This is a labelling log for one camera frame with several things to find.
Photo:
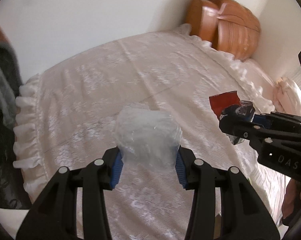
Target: blue gripper pad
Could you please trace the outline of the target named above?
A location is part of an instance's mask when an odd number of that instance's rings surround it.
[[[188,185],[187,176],[186,176],[186,167],[179,152],[177,152],[175,169],[176,169],[179,183],[182,184],[183,188],[186,188]]]
[[[263,125],[265,127],[265,129],[270,129],[270,127],[271,127],[271,121],[266,119],[265,115],[256,114],[254,116],[254,119],[252,120],[252,122]]]
[[[110,186],[112,189],[116,187],[119,182],[120,174],[122,173],[123,169],[123,161],[122,161],[122,154],[120,151],[117,153],[116,159],[114,164],[111,168],[111,177],[110,177]]]

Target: person's hand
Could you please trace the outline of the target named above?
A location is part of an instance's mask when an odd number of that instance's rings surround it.
[[[296,197],[300,197],[301,200],[301,192],[300,195],[297,196],[297,184],[294,179],[291,179],[286,188],[286,194],[284,197],[284,202],[282,205],[282,213],[283,218],[289,217],[294,211],[294,201]]]

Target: crumpled plastic bag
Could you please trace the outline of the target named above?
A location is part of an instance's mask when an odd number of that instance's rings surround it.
[[[172,115],[135,103],[119,113],[113,137],[124,164],[141,164],[152,171],[175,168],[182,131]]]

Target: pillow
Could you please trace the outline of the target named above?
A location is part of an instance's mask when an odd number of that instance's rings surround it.
[[[185,23],[192,26],[190,35],[242,61],[255,52],[260,37],[257,17],[234,0],[192,0]]]
[[[272,79],[260,68],[259,64],[249,58],[241,63],[240,68],[246,70],[248,82],[252,82],[255,88],[261,92],[262,96],[268,100],[273,100],[273,90],[275,83]]]
[[[278,112],[301,116],[301,91],[293,80],[278,80],[273,96],[273,103]]]

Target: lace bedspread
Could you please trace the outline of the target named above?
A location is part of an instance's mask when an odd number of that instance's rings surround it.
[[[32,201],[59,167],[82,168],[115,147],[112,129],[118,112],[128,103],[141,102],[171,112],[183,131],[181,145],[197,157],[216,168],[240,168],[278,221],[285,177],[260,166],[248,142],[231,145],[218,128],[208,97],[237,90],[262,112],[274,106],[245,81],[231,54],[217,52],[188,33],[189,27],[182,25],[175,31],[113,41],[69,58],[20,87],[14,166],[23,169]],[[175,172],[124,167],[116,189],[105,192],[113,239],[184,239],[192,196]],[[83,237],[80,201],[77,210],[78,235]]]

